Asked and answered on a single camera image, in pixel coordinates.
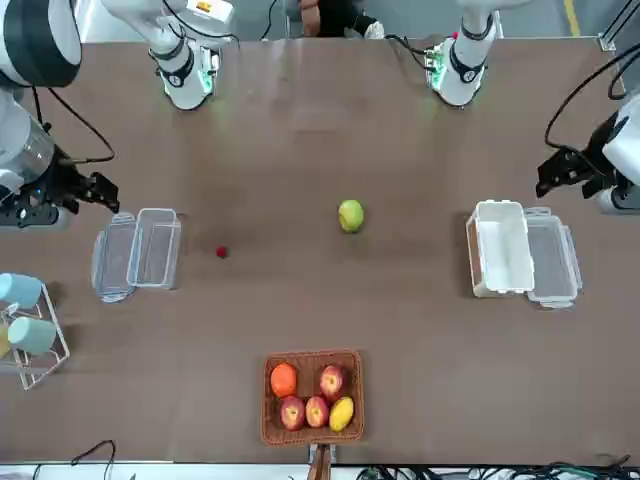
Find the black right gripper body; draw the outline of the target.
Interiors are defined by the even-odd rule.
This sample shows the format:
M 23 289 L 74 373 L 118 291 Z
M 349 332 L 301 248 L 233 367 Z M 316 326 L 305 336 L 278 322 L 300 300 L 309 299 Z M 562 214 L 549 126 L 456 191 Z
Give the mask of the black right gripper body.
M 93 203 L 94 186 L 93 178 L 83 175 L 70 157 L 55 146 L 45 172 L 37 180 L 25 184 L 22 191 L 39 203 L 74 206 L 79 202 Z

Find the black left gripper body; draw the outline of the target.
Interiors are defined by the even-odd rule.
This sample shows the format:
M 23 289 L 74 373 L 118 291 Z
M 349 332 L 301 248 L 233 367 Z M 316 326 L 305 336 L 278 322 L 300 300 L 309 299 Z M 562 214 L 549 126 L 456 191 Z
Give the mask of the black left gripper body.
M 624 128 L 625 118 L 619 112 L 614 112 L 594 130 L 579 158 L 581 176 L 622 174 L 619 163 Z

